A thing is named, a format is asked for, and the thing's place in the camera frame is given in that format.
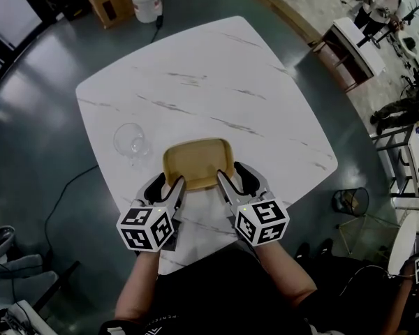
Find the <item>cardboard box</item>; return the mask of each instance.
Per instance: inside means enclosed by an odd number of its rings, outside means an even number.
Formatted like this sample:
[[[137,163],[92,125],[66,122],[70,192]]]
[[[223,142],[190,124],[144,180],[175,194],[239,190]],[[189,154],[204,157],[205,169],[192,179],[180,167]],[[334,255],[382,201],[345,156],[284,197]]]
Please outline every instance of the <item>cardboard box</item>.
[[[134,15],[132,0],[89,0],[105,29]]]

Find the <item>black shirt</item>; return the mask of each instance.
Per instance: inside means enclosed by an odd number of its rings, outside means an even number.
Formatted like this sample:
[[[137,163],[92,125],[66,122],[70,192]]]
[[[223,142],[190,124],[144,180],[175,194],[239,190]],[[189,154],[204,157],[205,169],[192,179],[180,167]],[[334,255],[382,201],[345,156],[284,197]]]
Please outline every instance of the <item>black shirt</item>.
[[[298,334],[333,330],[328,299],[319,291],[292,309],[254,256],[241,250],[216,253],[159,276],[150,316],[143,325],[113,320],[126,335]]]

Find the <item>camouflage pants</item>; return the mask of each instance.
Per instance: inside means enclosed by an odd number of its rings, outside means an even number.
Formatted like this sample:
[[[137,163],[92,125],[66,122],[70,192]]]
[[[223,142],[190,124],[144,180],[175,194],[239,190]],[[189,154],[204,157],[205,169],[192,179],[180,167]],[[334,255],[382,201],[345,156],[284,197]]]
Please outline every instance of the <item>camouflage pants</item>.
[[[390,117],[393,113],[403,112],[401,115]],[[380,119],[383,129],[409,126],[419,121],[419,100],[417,98],[404,98],[387,104],[375,113]]]

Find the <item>shoe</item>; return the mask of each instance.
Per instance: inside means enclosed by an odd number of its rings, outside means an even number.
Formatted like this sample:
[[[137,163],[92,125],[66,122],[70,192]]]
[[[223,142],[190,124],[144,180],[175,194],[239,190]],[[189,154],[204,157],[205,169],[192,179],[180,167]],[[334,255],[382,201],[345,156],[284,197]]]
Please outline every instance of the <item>shoe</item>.
[[[380,122],[377,124],[376,134],[377,134],[378,136],[381,136],[381,135],[382,135],[382,133],[383,133],[383,129],[385,129],[385,128],[383,127],[383,123],[382,123],[382,121],[380,121]]]
[[[308,258],[309,254],[310,254],[310,245],[307,242],[304,242],[296,251],[295,259],[299,260],[301,258]]]
[[[370,122],[372,125],[374,125],[375,123],[377,123],[377,122],[379,121],[379,119],[380,119],[380,118],[378,118],[378,117],[376,116],[376,113],[374,113],[374,114],[371,116],[371,118],[369,118],[369,122]]]
[[[332,256],[332,247],[334,246],[334,241],[331,238],[327,238],[321,244],[320,250],[316,255],[316,258]]]

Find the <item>wastebasket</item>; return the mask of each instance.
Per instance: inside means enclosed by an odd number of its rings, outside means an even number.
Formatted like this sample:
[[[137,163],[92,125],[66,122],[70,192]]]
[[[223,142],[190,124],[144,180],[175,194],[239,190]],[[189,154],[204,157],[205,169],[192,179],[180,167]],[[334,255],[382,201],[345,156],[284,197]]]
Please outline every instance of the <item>wastebasket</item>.
[[[332,196],[332,208],[343,214],[360,217],[368,210],[368,206],[368,191],[363,187],[338,190]]]

